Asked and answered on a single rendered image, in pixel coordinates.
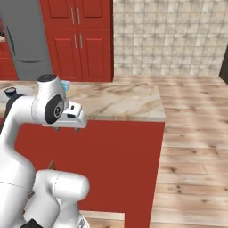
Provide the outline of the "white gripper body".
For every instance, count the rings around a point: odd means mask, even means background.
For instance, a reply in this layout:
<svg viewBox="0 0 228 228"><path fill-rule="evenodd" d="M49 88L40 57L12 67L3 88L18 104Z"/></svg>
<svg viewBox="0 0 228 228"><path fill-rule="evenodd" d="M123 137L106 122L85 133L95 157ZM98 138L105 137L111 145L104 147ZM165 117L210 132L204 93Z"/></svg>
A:
<svg viewBox="0 0 228 228"><path fill-rule="evenodd" d="M86 128L87 117L86 114L81 111L77 117L74 114L63 113L61 117L53 124L46 124L46 127L71 127L71 128Z"/></svg>

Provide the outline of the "dark blue yogurt container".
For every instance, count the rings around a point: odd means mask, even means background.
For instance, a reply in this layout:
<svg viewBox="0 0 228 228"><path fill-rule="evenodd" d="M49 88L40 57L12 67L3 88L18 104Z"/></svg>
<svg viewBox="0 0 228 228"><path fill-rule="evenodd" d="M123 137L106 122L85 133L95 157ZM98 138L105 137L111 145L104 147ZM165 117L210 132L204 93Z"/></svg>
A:
<svg viewBox="0 0 228 228"><path fill-rule="evenodd" d="M4 90L5 92L5 95L8 97L8 98L12 98L14 95L17 94L17 90L15 87L8 87Z"/></svg>

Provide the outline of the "red island cabinet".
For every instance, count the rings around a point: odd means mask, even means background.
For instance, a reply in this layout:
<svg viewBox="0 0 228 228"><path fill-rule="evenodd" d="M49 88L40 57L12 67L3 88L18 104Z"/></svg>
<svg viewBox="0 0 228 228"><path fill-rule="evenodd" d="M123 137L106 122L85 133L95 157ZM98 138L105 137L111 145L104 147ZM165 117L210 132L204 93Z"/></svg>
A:
<svg viewBox="0 0 228 228"><path fill-rule="evenodd" d="M20 148L38 160L53 157L57 171L88 179L79 211L122 212L125 228L149 228L163 133L161 122L93 120L80 136L30 124Z"/></svg>

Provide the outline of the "red cabinets with worktop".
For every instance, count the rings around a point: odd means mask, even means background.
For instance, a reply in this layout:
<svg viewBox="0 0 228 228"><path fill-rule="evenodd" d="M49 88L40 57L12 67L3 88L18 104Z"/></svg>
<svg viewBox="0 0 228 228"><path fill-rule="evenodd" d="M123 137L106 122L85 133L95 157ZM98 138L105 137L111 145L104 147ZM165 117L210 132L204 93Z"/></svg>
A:
<svg viewBox="0 0 228 228"><path fill-rule="evenodd" d="M0 80L17 80L11 52L4 37L3 24L0 21Z"/></svg>

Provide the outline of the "red tall cupboards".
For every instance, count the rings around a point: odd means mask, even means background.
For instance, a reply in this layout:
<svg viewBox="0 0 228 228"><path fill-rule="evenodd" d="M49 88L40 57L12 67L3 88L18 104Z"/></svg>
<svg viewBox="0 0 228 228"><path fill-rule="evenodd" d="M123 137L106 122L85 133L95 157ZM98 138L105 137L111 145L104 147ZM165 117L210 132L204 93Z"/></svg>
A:
<svg viewBox="0 0 228 228"><path fill-rule="evenodd" d="M53 72L73 82L114 77L113 0L40 0Z"/></svg>

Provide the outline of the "grey fridge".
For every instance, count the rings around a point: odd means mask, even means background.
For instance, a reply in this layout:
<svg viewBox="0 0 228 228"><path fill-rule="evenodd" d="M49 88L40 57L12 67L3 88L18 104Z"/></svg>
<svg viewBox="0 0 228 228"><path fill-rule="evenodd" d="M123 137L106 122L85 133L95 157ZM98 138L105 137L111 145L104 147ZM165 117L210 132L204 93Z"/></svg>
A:
<svg viewBox="0 0 228 228"><path fill-rule="evenodd" d="M39 0L0 0L0 20L18 79L52 74Z"/></svg>

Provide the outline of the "dark appliance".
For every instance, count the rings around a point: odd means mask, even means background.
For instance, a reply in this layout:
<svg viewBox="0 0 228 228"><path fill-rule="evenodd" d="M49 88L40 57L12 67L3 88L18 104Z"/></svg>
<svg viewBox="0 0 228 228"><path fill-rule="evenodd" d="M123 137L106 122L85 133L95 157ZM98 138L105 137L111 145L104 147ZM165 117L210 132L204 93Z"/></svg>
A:
<svg viewBox="0 0 228 228"><path fill-rule="evenodd" d="M228 49L224 54L224 59L221 65L219 77L228 85Z"/></svg>

